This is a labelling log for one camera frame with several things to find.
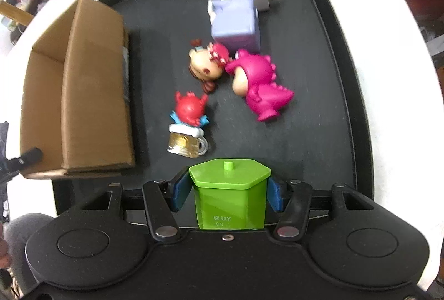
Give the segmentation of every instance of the black tray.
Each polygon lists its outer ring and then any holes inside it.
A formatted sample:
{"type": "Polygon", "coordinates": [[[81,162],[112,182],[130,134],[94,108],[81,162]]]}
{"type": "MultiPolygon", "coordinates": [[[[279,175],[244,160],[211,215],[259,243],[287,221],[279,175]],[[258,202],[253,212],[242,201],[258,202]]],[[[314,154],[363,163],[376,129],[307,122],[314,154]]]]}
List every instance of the black tray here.
{"type": "MultiPolygon", "coordinates": [[[[202,94],[188,71],[190,40],[211,40],[208,0],[102,0],[130,31],[130,87],[137,167],[118,179],[55,181],[58,212],[117,180],[125,189],[172,178],[213,158],[252,158],[281,177],[314,188],[343,182],[372,198],[372,158],[365,110],[345,40],[327,0],[278,0],[259,14],[261,52],[277,65],[294,100],[270,123],[258,123],[225,75],[210,95],[210,150],[198,159],[168,153],[176,90],[202,94]]],[[[194,217],[192,200],[183,211],[194,217]]],[[[187,221],[179,225],[187,226],[187,221]]]]}

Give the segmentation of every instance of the screw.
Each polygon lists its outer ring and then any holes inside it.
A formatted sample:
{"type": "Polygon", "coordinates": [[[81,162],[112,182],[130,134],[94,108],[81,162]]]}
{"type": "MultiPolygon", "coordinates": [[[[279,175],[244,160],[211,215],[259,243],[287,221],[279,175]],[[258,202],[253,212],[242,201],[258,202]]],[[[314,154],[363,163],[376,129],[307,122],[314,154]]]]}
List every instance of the screw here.
{"type": "Polygon", "coordinates": [[[177,229],[173,226],[161,226],[156,229],[156,235],[159,237],[173,237],[177,234],[177,229]]]}
{"type": "Polygon", "coordinates": [[[298,228],[293,227],[293,226],[282,226],[277,229],[277,233],[278,233],[279,237],[283,237],[285,239],[288,239],[291,237],[296,237],[297,235],[299,235],[300,231],[298,228]]]}
{"type": "Polygon", "coordinates": [[[224,240],[224,241],[233,241],[234,240],[234,236],[231,235],[231,234],[225,234],[225,235],[222,235],[222,240],[224,240]]]}

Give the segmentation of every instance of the dinosaur costume figurine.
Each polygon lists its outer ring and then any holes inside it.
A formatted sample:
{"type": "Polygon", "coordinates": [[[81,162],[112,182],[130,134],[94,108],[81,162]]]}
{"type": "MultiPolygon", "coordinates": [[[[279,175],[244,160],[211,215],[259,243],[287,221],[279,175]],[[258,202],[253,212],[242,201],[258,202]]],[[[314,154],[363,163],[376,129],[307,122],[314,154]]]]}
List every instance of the dinosaur costume figurine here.
{"type": "Polygon", "coordinates": [[[234,73],[234,93],[246,98],[258,121],[279,116],[278,110],[291,101],[294,93],[274,82],[276,65],[271,63],[271,57],[240,49],[235,58],[225,65],[227,73],[234,73]]]}

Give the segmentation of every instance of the cardboard box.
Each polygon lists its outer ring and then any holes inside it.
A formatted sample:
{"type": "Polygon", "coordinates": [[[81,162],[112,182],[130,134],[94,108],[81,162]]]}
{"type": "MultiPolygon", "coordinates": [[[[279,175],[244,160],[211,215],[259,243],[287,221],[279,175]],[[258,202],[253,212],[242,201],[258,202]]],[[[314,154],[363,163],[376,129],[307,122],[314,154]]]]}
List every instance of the cardboard box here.
{"type": "Polygon", "coordinates": [[[20,146],[43,151],[25,178],[97,177],[135,165],[123,18],[77,0],[34,44],[24,82],[20,146]]]}

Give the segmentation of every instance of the green hexagonal box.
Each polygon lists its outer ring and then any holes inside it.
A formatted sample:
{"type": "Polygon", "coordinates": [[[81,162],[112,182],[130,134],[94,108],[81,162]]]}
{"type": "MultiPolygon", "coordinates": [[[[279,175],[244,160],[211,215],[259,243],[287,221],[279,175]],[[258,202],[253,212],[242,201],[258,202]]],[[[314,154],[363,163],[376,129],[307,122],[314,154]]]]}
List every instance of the green hexagonal box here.
{"type": "Polygon", "coordinates": [[[190,167],[204,230],[263,228],[271,170],[255,160],[216,159],[190,167]]]}

